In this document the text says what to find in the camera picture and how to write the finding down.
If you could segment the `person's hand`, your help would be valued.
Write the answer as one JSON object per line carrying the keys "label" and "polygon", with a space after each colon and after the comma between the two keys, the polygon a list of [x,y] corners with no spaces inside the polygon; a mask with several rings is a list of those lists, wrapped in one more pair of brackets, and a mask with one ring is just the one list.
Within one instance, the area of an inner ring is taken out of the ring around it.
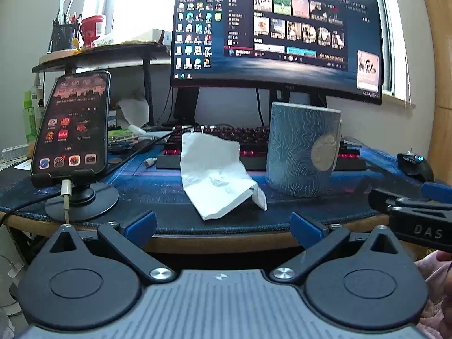
{"label": "person's hand", "polygon": [[446,252],[437,252],[437,260],[440,262],[448,262],[449,265],[443,268],[443,277],[441,278],[441,288],[445,294],[445,298],[442,302],[441,311],[443,313],[443,319],[439,325],[439,331],[442,338],[451,338],[452,334],[452,308],[451,308],[451,254]]}

